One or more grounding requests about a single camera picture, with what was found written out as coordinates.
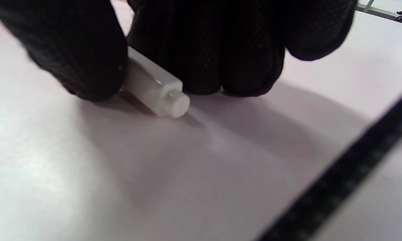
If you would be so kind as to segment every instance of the black glove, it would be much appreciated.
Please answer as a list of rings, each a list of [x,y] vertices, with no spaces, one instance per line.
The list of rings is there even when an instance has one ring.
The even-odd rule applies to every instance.
[[[345,39],[356,0],[129,0],[129,45],[176,75],[188,92],[220,87],[235,96],[266,93],[285,47],[321,58]],[[72,93],[116,93],[126,44],[109,0],[0,0],[0,19],[45,70]]]

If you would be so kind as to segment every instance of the plastic cylinder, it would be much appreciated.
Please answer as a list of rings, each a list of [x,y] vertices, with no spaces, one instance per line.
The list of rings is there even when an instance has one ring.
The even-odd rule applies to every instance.
[[[183,116],[189,108],[189,96],[174,75],[128,47],[128,66],[123,90],[139,99],[159,116]]]

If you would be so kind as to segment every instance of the finger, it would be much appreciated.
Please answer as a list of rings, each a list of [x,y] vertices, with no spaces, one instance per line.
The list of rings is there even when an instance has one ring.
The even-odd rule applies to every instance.
[[[220,1],[196,0],[181,5],[170,53],[171,72],[184,90],[212,94],[220,89]]]
[[[169,70],[169,52],[176,18],[175,1],[130,0],[135,15],[127,37],[128,45]]]
[[[286,47],[302,60],[322,58],[345,40],[357,0],[299,0],[285,8]]]
[[[109,0],[0,0],[0,20],[71,93],[102,100],[120,89],[126,42]]]
[[[270,0],[232,1],[224,13],[221,85],[235,96],[269,91],[283,67],[284,47],[271,32]]]

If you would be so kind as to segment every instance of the table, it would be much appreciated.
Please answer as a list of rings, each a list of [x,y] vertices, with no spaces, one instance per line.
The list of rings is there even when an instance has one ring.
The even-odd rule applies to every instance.
[[[342,48],[286,56],[267,95],[191,96],[168,119],[69,95],[0,25],[0,240],[255,239],[402,95],[395,33],[357,12]],[[315,240],[402,241],[402,143],[387,159]]]

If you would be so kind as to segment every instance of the black cable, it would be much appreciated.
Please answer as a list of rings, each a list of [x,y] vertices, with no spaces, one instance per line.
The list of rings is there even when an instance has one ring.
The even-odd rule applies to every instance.
[[[258,241],[308,240],[402,138],[402,99],[347,149]]]

